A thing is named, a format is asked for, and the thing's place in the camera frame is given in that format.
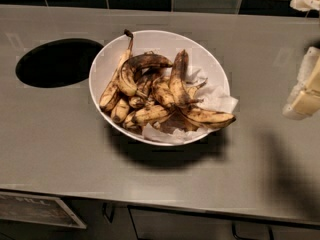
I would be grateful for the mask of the spotted banana right front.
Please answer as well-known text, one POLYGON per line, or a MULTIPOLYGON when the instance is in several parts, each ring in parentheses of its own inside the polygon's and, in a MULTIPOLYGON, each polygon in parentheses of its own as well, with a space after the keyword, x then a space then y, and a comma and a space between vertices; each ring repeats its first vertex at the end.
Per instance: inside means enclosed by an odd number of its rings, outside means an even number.
POLYGON ((231 113, 206 110, 199 107, 180 108, 180 112, 187 121, 201 128, 225 128, 236 120, 236 117, 231 113))

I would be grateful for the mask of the long spotted banana left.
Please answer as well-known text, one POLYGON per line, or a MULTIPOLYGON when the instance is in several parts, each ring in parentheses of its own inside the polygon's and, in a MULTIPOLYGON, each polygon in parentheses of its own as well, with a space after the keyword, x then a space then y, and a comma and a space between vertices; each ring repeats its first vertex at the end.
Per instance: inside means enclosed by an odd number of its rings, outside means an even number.
POLYGON ((118 76, 122 68, 123 63, 128 60, 132 54, 133 47, 133 34, 128 29, 124 30, 124 34, 130 38, 127 49, 120 56, 117 68, 115 69, 111 80, 104 89, 100 99, 99 99, 99 108, 103 112, 108 112, 112 110, 120 99, 120 90, 118 87, 118 76))

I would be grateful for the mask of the small banana front left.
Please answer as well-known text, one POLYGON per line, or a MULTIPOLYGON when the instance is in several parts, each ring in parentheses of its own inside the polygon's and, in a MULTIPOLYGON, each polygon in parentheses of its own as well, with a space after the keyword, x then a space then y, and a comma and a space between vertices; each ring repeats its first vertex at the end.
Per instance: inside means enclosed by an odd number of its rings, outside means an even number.
POLYGON ((121 123, 125 120, 130 110, 128 99, 122 97, 111 112, 111 119, 115 123, 121 123))

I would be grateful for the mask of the curved dark spotted banana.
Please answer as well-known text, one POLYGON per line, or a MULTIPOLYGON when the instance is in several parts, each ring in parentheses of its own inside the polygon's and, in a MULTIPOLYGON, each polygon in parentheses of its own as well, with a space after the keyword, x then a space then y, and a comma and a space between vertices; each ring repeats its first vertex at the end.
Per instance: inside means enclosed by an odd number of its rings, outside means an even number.
POLYGON ((134 80, 135 74, 139 70, 150 67, 168 68, 172 66, 173 63, 163 55, 141 54, 133 56, 126 60, 121 67, 118 87, 128 97, 137 95, 146 98, 147 95, 138 90, 134 80))

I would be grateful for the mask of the white paper napkin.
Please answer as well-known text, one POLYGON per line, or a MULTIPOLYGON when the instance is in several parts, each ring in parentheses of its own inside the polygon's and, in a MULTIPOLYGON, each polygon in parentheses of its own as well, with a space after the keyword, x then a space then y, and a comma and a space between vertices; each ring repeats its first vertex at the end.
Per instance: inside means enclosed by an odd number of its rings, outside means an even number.
MULTIPOLYGON (((204 70, 189 67, 186 81, 188 88, 202 84, 202 87, 193 91, 195 98, 202 99, 202 102, 197 103, 202 110, 233 113, 238 100, 230 95, 227 77, 222 69, 204 70)), ((195 142, 220 129, 222 126, 209 128, 207 121, 194 125, 179 110, 176 110, 163 123, 147 124, 142 130, 142 136, 156 145, 173 146, 195 142)))

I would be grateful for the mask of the upright dark banana centre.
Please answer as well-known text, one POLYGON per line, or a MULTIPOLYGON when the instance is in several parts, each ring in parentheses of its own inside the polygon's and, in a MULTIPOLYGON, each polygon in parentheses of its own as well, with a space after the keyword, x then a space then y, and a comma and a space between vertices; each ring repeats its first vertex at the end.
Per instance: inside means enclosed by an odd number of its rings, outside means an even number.
POLYGON ((181 108, 199 102, 199 99, 191 98, 185 89, 184 80, 188 62, 188 53, 183 49, 175 57, 169 80, 169 89, 173 95, 175 105, 181 108))

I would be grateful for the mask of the framed label sign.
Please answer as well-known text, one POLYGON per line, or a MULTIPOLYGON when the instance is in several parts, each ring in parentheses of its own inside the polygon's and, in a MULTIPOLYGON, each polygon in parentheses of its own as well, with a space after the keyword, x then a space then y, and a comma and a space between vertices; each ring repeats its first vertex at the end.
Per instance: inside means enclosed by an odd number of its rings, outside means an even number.
POLYGON ((1 191, 0 218, 68 228, 87 228, 61 198, 25 193, 1 191))

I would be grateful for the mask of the small banana under centre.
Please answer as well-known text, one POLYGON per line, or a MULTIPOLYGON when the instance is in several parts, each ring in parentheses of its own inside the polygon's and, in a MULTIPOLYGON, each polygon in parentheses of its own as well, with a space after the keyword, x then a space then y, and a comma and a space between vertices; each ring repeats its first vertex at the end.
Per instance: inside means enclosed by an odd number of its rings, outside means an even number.
POLYGON ((138 81, 137 87, 138 90, 144 94, 144 97, 139 96, 136 94, 129 98, 129 105, 132 108, 139 109, 145 105, 145 102, 149 96, 150 88, 154 77, 156 76, 155 73, 145 73, 138 81))

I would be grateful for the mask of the spotted banana middle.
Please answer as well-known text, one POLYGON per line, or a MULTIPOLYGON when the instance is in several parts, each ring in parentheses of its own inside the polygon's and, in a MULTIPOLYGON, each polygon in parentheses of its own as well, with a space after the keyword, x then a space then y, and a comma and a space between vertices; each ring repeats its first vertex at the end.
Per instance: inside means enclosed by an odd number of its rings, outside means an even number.
POLYGON ((162 76, 153 81, 152 93, 163 107, 171 109, 175 105, 173 94, 169 88, 168 76, 162 76))

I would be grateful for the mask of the white oval bowl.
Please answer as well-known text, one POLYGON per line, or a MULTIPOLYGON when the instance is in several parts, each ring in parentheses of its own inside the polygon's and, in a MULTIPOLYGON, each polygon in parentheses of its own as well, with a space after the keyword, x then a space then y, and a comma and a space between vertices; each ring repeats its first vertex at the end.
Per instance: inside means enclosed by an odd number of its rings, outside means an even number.
MULTIPOLYGON (((99 103, 100 96, 111 80, 120 56, 128 47, 129 40, 129 37, 122 35, 109 42, 95 57, 89 73, 89 89, 94 104, 99 103)), ((208 50, 187 37, 160 30, 144 30, 134 33, 132 53, 135 55, 152 51, 172 60, 182 49, 185 49, 189 55, 188 68, 223 70, 218 60, 208 50)), ((112 123, 111 125, 130 138, 156 145, 154 142, 146 140, 142 136, 142 133, 132 133, 116 123, 112 123)))

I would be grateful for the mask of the spotted banana front centre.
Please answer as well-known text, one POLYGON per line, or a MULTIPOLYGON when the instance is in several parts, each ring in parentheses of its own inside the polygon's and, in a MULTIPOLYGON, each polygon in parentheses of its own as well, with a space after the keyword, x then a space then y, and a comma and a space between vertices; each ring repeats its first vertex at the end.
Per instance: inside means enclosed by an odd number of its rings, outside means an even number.
POLYGON ((134 129, 154 122, 166 121, 170 115, 171 112, 161 105, 143 107, 129 113, 123 122, 123 127, 125 129, 134 129))

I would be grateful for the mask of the dark round counter hole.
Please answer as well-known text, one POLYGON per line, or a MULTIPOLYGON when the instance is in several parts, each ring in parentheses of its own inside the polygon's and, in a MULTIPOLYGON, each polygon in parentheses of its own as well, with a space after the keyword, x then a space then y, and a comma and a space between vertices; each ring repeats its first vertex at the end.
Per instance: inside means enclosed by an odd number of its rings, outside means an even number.
POLYGON ((68 38, 42 44, 16 65, 18 79, 33 87, 56 88, 89 77, 91 64, 103 45, 89 39, 68 38))

